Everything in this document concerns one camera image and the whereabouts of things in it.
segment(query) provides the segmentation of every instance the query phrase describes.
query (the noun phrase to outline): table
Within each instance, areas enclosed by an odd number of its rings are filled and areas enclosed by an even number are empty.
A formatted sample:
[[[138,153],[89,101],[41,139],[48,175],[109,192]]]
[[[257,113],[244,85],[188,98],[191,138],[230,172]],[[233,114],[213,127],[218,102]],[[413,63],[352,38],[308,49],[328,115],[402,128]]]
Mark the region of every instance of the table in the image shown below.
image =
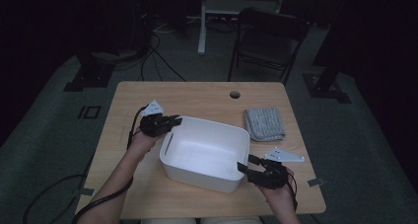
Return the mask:
[[[256,7],[271,12],[280,12],[283,0],[201,0],[200,35],[197,53],[202,55],[206,50],[206,14],[237,15],[247,7]]]
[[[230,92],[241,96],[232,99]],[[85,188],[99,188],[123,156],[133,116],[153,100],[165,115],[187,115],[244,128],[244,110],[276,107],[286,130],[283,141],[253,142],[250,154],[262,157],[274,147],[305,157],[284,163],[295,172],[298,213],[320,213],[325,203],[319,186],[310,187],[314,169],[285,88],[280,83],[255,82],[121,82],[114,94]],[[176,218],[272,214],[264,196],[243,179],[233,193],[222,193],[170,180],[159,159],[163,139],[147,154],[134,175],[121,218]],[[81,196],[77,211],[91,200]]]

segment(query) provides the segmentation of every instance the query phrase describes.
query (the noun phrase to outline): white container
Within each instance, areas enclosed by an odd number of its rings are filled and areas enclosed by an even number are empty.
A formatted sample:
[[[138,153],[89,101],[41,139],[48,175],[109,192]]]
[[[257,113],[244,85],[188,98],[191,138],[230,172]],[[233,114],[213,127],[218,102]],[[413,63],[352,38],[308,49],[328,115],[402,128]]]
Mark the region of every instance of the white container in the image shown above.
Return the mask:
[[[220,192],[237,189],[247,165],[249,135],[242,128],[182,116],[181,125],[166,135],[160,159],[170,179]]]

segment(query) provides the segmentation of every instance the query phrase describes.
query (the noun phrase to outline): folded gray cloth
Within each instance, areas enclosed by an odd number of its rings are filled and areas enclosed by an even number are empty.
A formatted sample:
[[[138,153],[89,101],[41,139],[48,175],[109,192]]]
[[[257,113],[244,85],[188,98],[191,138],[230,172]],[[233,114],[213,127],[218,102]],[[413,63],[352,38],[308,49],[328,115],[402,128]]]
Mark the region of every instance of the folded gray cloth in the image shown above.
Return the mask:
[[[278,109],[248,109],[244,117],[246,130],[255,141],[282,140],[285,136]]]

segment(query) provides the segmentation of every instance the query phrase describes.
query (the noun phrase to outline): black metal chair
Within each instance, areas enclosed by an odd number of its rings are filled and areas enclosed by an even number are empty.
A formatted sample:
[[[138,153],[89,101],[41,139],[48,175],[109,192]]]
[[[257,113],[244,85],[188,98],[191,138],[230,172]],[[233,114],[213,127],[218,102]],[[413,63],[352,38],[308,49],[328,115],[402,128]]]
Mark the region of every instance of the black metal chair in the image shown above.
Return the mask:
[[[282,71],[286,85],[293,63],[308,33],[307,22],[288,15],[246,8],[239,13],[228,81],[239,61]]]

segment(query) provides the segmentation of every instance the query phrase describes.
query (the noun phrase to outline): person's left arm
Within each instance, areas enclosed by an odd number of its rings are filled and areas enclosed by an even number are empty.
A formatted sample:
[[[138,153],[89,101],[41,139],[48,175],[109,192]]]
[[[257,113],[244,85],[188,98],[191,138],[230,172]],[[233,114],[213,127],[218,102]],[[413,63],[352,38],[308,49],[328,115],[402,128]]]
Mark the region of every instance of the person's left arm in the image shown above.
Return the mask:
[[[142,132],[137,133],[133,137],[129,149],[91,202],[123,189],[132,178],[138,164],[144,159],[145,154],[154,147],[160,138],[149,137]],[[118,223],[125,197],[126,192],[90,209],[80,217],[77,223]]]

